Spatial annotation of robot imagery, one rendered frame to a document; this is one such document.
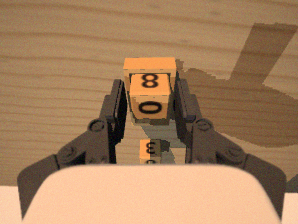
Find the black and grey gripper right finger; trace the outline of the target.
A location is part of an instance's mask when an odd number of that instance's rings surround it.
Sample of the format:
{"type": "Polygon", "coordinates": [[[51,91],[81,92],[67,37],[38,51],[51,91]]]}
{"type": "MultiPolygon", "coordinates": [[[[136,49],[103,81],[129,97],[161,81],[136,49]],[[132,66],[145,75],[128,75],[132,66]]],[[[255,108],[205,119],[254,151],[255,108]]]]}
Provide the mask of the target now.
{"type": "Polygon", "coordinates": [[[202,118],[195,94],[186,79],[176,81],[173,102],[177,137],[186,145],[185,164],[222,164],[251,173],[261,183],[282,223],[287,178],[277,166],[244,150],[214,130],[202,118]]]}

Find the orange calendar cube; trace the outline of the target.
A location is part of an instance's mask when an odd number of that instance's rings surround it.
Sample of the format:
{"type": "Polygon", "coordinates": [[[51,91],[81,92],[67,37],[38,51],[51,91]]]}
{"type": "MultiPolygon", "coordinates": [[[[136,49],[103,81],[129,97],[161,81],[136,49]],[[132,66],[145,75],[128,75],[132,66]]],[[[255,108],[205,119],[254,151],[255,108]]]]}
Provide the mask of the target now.
{"type": "Polygon", "coordinates": [[[140,164],[161,164],[161,140],[140,140],[140,164]]]}
{"type": "Polygon", "coordinates": [[[168,73],[132,73],[130,101],[134,119],[166,119],[170,104],[168,73]]]}

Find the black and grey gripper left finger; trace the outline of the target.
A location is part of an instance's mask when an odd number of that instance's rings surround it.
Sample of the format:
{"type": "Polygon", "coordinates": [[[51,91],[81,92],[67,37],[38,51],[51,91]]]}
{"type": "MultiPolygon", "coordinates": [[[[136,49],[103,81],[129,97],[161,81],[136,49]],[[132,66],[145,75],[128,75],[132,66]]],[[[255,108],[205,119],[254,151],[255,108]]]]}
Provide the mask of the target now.
{"type": "Polygon", "coordinates": [[[87,131],[52,154],[26,168],[17,177],[22,221],[42,183],[61,169],[85,164],[117,164],[115,145],[124,138],[127,115],[124,81],[114,79],[111,94],[105,95],[99,118],[87,131]],[[85,158],[86,155],[86,158],[85,158]]]}

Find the orange wooden tray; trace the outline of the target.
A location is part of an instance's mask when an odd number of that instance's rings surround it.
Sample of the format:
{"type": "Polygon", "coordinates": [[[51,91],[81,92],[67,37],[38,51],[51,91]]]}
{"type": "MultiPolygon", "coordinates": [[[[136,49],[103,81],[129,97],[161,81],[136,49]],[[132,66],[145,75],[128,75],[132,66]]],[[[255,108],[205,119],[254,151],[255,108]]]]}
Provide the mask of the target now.
{"type": "Polygon", "coordinates": [[[169,125],[173,99],[173,91],[176,77],[176,63],[173,58],[125,58],[124,77],[129,103],[132,126],[161,126],[169,125]],[[130,101],[130,86],[132,73],[168,73],[170,84],[170,104],[168,118],[166,119],[134,119],[130,101]]]}

